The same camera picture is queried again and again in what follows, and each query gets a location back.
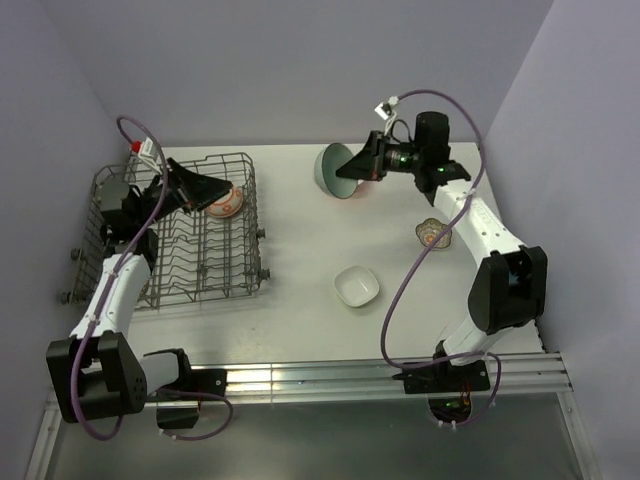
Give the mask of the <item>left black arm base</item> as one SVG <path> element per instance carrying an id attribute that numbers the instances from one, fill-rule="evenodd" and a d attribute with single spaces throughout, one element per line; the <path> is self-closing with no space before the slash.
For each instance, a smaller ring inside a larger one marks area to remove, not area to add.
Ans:
<path id="1" fill-rule="evenodd" d="M 161 387 L 148 397 L 146 407 L 155 408 L 155 421 L 161 432 L 178 436 L 195 435 L 204 425 L 205 407 L 212 403 L 222 407 L 223 421 L 229 409 L 225 405 L 228 371 L 224 368 L 195 368 L 189 378 Z"/>

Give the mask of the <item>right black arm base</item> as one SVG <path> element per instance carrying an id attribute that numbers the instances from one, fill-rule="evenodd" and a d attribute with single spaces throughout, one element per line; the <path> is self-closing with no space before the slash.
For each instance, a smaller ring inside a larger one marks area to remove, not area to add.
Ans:
<path id="1" fill-rule="evenodd" d="M 413 368 L 414 362 L 403 364 L 393 380 L 403 384 L 406 394 L 444 394 L 489 391 L 491 382 L 486 363 L 482 359 L 471 359 L 470 363 L 456 366 L 452 360 L 435 365 Z"/>

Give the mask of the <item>small flower shaped dish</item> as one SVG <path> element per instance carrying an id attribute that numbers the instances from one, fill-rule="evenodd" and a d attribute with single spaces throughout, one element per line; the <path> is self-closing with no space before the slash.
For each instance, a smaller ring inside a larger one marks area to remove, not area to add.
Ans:
<path id="1" fill-rule="evenodd" d="M 430 246 L 441 235 L 434 249 L 445 250 L 452 244 L 452 233 L 446 232 L 447 225 L 437 218 L 427 218 L 415 227 L 415 234 L 424 247 Z"/>

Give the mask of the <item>pale teal bowl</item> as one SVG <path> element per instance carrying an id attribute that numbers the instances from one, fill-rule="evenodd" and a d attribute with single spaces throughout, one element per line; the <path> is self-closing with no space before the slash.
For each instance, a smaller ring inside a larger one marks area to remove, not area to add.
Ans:
<path id="1" fill-rule="evenodd" d="M 314 162 L 313 177 L 315 184 L 327 195 L 340 200 L 352 197 L 359 185 L 355 179 L 343 178 L 338 170 L 353 157 L 351 150 L 344 144 L 331 143 L 324 147 Z"/>

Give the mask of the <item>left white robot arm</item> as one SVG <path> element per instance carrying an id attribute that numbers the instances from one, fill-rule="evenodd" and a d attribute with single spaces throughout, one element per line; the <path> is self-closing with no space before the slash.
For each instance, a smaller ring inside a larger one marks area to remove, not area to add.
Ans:
<path id="1" fill-rule="evenodd" d="M 144 190 L 115 177 L 96 187 L 102 219 L 101 274 L 81 321 L 68 338 L 51 342 L 46 352 L 51 382 L 68 423 L 122 418 L 140 412 L 156 391 L 183 399 L 194 389 L 195 375 L 182 349 L 137 357 L 127 334 L 158 262 L 159 237 L 152 223 L 177 210 L 200 212 L 233 185 L 195 173 L 173 159 L 167 159 L 166 167 Z"/>

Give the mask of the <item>orange floral pattern bowl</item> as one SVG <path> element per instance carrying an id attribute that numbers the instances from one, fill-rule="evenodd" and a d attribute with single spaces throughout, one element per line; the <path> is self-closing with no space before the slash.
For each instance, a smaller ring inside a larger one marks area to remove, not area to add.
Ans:
<path id="1" fill-rule="evenodd" d="M 243 203 L 243 190 L 240 187 L 233 186 L 232 189 L 224 197 L 221 197 L 220 199 L 210 204 L 205 209 L 205 213 L 213 218 L 229 218 L 240 211 Z"/>

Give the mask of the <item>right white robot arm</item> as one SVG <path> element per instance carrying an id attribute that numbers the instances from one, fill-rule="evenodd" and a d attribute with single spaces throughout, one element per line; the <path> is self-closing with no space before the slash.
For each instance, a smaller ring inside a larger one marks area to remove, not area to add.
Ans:
<path id="1" fill-rule="evenodd" d="M 382 115 L 385 128 L 372 131 L 362 150 L 340 166 L 339 178 L 381 181 L 387 174 L 414 178 L 418 191 L 457 233 L 477 267 L 461 325 L 441 341 L 432 360 L 433 378 L 452 390 L 468 374 L 467 366 L 487 355 L 507 332 L 539 318 L 545 307 L 548 257 L 512 234 L 477 194 L 480 179 L 451 157 L 449 119 L 440 112 L 419 114 L 413 137 L 405 142 L 391 131 L 392 111 Z"/>

